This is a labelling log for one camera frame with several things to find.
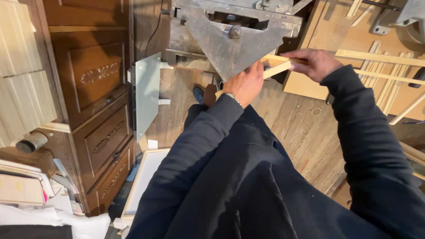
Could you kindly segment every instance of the white board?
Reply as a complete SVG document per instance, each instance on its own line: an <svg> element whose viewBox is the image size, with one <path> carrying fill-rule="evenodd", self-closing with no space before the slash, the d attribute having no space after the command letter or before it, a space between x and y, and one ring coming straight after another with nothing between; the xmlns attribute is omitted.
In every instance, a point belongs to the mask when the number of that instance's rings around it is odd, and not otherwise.
<svg viewBox="0 0 425 239"><path fill-rule="evenodd" d="M153 174L158 169L162 160L167 156L169 148L146 150L143 153L142 162L140 163L139 170L137 171L136 178L134 179L133 186L131 187L130 195L125 203L122 217L136 214L140 198L145 192L149 181Z"/></svg>

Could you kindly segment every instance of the wooden workbench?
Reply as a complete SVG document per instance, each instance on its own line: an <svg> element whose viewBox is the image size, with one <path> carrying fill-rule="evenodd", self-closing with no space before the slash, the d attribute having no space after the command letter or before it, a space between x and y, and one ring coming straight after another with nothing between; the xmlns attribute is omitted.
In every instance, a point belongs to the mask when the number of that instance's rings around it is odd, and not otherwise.
<svg viewBox="0 0 425 239"><path fill-rule="evenodd" d="M324 49L335 52L338 49L368 52L373 41L380 40L380 50L389 52L392 56L398 56L400 52L414 52L414 58L424 59L425 46L410 40L405 29L392 29L387 35L379 36L369 33L373 21L380 13L380 8L372 9L356 26L351 26L358 16L368 7L362 4L357 14L351 19L345 18L352 1L351 0L317 0L310 16L306 31L303 34L299 49L312 48ZM337 57L344 65L352 64L360 68L363 60ZM386 64L382 73L389 74L393 64ZM410 67L407 78L413 78L419 67ZM375 97L383 88L385 79L379 79L374 88ZM290 72L283 84L283 91L293 94L308 96L325 100L329 94L324 86L311 81L307 76L296 72ZM416 97L425 91L425 87L419 89L408 87L403 83L389 113L397 115ZM411 112L408 118L425 120L425 101L421 102Z"/></svg>

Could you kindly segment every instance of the wooden floor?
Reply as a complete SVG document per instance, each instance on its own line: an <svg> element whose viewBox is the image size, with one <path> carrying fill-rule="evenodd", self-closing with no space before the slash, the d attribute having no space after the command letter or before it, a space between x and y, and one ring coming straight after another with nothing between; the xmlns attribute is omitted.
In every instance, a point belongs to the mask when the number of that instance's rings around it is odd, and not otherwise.
<svg viewBox="0 0 425 239"><path fill-rule="evenodd" d="M137 60L145 57L147 40L158 22L160 3L135 0ZM162 8L168 9L168 4L169 1L165 0ZM169 16L161 17L160 27L149 44L148 55L159 51L164 54L169 42L169 22ZM171 104L159 106L159 113L146 131L146 138L158 140L159 148L171 147L183 131L188 108L196 103L192 88L195 84L205 87L211 82L211 74L162 69L160 97L171 99ZM322 100L285 93L282 85L274 80L264 83L252 106L282 142L295 168L317 189L331 195L343 179L340 175L344 166L331 106Z"/></svg>

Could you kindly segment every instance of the left hand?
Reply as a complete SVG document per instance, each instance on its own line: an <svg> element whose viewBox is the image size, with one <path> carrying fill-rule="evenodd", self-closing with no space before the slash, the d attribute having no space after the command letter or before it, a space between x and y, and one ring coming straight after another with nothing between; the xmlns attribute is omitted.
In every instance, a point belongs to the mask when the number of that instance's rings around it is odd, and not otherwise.
<svg viewBox="0 0 425 239"><path fill-rule="evenodd" d="M263 87L263 73L264 66L260 61L257 61L245 71L227 81L223 86L223 93L233 93L235 99L245 109Z"/></svg>

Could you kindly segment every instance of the stack of paper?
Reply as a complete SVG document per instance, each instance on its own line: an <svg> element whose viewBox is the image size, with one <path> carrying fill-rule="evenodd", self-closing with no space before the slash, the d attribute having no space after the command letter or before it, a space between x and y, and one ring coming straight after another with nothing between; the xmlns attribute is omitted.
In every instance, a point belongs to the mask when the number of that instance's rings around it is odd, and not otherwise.
<svg viewBox="0 0 425 239"><path fill-rule="evenodd" d="M39 168L0 159L0 202L44 205L54 196Z"/></svg>

